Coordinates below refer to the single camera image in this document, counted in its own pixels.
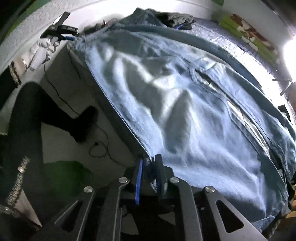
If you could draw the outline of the bright lamp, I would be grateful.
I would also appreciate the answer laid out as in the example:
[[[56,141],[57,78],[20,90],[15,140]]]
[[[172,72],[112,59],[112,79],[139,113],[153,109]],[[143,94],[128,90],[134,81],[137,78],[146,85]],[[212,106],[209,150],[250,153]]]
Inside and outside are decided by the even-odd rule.
[[[283,47],[283,59],[291,76],[292,82],[295,82],[296,77],[296,42],[295,39],[289,40]]]

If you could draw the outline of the green patterned pillow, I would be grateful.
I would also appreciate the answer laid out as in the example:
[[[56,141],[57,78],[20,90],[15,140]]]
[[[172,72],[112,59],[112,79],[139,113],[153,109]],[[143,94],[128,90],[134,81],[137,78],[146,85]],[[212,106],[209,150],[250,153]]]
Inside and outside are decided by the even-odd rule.
[[[276,66],[280,63],[280,56],[276,45],[266,39],[239,15],[227,11],[216,11],[212,14],[212,19],[220,27],[249,45],[271,65]]]

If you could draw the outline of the blue white striped bedsheet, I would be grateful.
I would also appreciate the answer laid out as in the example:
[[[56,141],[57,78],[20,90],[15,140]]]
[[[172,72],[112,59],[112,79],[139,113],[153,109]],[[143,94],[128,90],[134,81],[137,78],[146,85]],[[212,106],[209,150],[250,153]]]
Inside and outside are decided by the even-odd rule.
[[[288,98],[292,97],[291,91],[295,84],[290,81],[290,76],[283,65],[269,63],[258,51],[230,32],[228,28],[211,20],[195,18],[192,29],[187,33],[224,49],[254,76],[264,90],[275,87],[279,93],[285,94]]]

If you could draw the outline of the dark folded garment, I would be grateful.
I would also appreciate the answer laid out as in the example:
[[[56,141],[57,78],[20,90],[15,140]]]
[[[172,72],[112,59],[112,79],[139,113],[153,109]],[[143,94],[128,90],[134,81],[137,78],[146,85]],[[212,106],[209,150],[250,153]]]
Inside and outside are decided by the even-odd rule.
[[[156,17],[167,27],[176,30],[192,30],[195,22],[192,15],[182,13],[156,13]]]

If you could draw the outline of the light blue denim jacket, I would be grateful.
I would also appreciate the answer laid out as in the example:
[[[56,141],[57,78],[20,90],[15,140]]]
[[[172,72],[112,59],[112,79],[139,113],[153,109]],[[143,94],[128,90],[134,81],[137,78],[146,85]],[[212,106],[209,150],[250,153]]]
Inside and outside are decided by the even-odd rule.
[[[224,49],[136,9],[71,50],[146,168],[161,154],[190,185],[214,186],[260,232],[290,213],[295,128]]]

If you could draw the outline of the person's black trouser leg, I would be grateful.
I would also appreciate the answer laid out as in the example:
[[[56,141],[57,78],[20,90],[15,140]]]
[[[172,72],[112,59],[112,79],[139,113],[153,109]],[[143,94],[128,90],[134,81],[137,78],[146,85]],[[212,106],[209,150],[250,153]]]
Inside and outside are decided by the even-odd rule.
[[[60,198],[46,176],[41,125],[66,132],[83,143],[98,117],[94,106],[72,118],[59,108],[36,82],[26,83],[19,91],[11,113],[8,136],[1,152],[1,198],[15,205],[24,192],[40,223],[44,225],[59,211]]]

